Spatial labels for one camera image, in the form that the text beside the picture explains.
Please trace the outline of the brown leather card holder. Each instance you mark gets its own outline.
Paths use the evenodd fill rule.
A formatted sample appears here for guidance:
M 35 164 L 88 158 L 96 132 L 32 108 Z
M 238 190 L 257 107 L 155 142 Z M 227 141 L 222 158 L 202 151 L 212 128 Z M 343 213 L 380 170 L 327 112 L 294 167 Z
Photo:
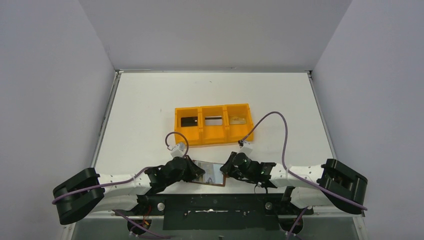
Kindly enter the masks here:
M 203 169 L 205 173 L 192 180 L 192 183 L 219 187 L 225 186 L 226 177 L 220 170 L 220 168 L 224 165 L 223 163 L 214 163 L 199 160 L 194 160 L 193 162 L 196 166 Z

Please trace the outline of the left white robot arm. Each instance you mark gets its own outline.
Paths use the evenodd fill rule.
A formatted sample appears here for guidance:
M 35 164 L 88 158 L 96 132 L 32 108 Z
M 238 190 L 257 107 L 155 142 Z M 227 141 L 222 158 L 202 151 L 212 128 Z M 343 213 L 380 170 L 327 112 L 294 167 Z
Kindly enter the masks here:
M 135 174 L 100 174 L 88 167 L 53 189 L 52 204 L 60 224 L 68 225 L 94 212 L 131 211 L 139 204 L 139 196 L 161 193 L 174 183 L 190 182 L 204 174 L 188 156 L 174 157 Z

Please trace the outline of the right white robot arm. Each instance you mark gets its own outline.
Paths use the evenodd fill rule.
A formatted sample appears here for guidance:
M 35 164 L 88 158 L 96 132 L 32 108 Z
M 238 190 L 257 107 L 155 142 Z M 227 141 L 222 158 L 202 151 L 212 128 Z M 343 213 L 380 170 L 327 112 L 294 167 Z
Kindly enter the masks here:
M 329 158 L 319 165 L 287 166 L 258 162 L 243 152 L 232 152 L 220 171 L 260 188 L 305 189 L 305 194 L 290 197 L 290 202 L 299 209 L 332 204 L 353 215 L 367 210 L 364 200 L 368 179 L 336 159 Z

